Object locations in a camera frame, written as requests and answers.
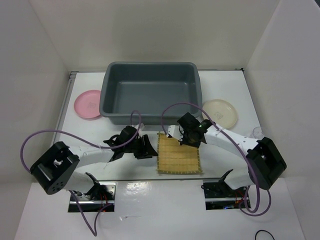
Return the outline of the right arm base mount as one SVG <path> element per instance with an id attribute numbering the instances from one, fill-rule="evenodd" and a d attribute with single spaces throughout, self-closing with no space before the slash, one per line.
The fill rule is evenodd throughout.
<path id="1" fill-rule="evenodd" d="M 200 187 L 203 190 L 206 210 L 239 209 L 239 205 L 244 209 L 245 200 L 251 207 L 249 196 L 245 198 L 246 187 L 233 190 L 217 179 L 203 180 Z"/>

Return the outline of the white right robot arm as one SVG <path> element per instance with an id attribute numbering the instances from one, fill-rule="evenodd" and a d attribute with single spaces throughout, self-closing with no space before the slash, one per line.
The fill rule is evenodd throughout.
<path id="1" fill-rule="evenodd" d="M 201 144 L 212 145 L 245 161 L 247 169 L 231 169 L 221 177 L 219 191 L 225 197 L 231 196 L 241 187 L 251 185 L 269 190 L 287 169 L 278 148 L 268 137 L 261 140 L 249 138 L 223 129 L 208 119 L 199 121 L 190 113 L 183 115 L 177 123 L 178 126 L 172 125 L 170 129 L 178 133 L 174 138 L 181 145 L 195 148 Z"/>

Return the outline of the woven bamboo mat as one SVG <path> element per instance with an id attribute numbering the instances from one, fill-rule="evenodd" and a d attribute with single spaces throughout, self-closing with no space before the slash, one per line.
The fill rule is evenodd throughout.
<path id="1" fill-rule="evenodd" d="M 165 175 L 200 175 L 202 167 L 199 149 L 180 145 L 178 140 L 168 138 L 164 133 L 157 134 L 157 169 Z"/>

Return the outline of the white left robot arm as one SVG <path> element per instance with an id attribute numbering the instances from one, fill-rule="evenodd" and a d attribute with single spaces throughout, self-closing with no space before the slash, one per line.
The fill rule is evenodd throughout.
<path id="1" fill-rule="evenodd" d="M 104 140 L 104 146 L 99 146 L 97 150 L 84 151 L 58 141 L 30 167 L 29 172 L 48 195 L 67 190 L 94 200 L 105 193 L 106 188 L 93 174 L 81 173 L 77 169 L 114 162 L 124 154 L 133 154 L 138 160 L 158 156 L 148 135 L 140 135 L 136 127 L 127 125 L 119 134 Z"/>

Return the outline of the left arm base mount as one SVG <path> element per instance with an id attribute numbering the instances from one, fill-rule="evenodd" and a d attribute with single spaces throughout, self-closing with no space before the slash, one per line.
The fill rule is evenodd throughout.
<path id="1" fill-rule="evenodd" d="M 77 199 L 84 213 L 97 213 L 100 210 L 102 210 L 102 212 L 114 212 L 117 188 L 116 182 L 101 181 L 99 184 L 101 189 L 96 190 L 91 195 L 72 191 L 74 196 L 70 196 L 68 212 L 80 212 L 75 199 Z"/>

